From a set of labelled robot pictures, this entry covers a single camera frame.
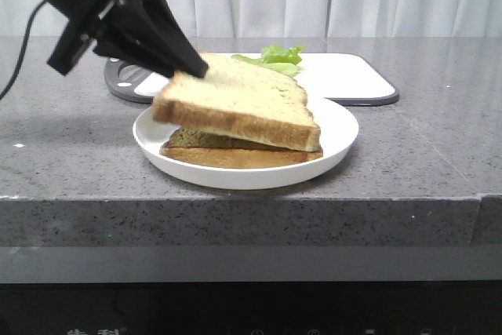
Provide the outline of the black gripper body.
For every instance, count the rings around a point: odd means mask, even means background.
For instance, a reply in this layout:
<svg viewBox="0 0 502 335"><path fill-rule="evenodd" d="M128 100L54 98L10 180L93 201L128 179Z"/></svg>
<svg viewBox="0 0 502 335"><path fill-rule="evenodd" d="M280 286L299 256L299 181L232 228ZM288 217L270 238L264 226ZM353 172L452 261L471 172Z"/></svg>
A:
<svg viewBox="0 0 502 335"><path fill-rule="evenodd" d="M140 0L48 0L68 23L48 60L50 67L67 75L93 42L102 20L114 5L138 4Z"/></svg>

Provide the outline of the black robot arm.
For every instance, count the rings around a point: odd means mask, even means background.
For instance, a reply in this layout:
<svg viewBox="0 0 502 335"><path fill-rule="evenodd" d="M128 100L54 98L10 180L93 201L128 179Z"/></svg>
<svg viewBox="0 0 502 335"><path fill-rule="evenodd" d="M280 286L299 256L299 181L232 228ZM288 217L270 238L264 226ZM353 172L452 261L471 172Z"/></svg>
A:
<svg viewBox="0 0 502 335"><path fill-rule="evenodd" d="M118 58L170 77L202 78L209 66L187 40L166 0L46 0L68 19L48 60L67 75L83 53Z"/></svg>

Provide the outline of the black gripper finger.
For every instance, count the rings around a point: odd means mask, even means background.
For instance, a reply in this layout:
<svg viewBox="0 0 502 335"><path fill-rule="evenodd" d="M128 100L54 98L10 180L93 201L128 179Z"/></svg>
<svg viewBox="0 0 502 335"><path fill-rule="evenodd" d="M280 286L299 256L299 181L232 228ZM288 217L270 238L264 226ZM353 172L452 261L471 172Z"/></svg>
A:
<svg viewBox="0 0 502 335"><path fill-rule="evenodd" d="M183 71L203 78L209 65L199 56L175 20L166 0L140 0L146 36L142 44L153 56L151 69L171 77Z"/></svg>
<svg viewBox="0 0 502 335"><path fill-rule="evenodd" d="M153 71L153 56L142 44L142 37L146 33L144 12L140 10L140 6L141 3L114 5L102 20L93 52Z"/></svg>

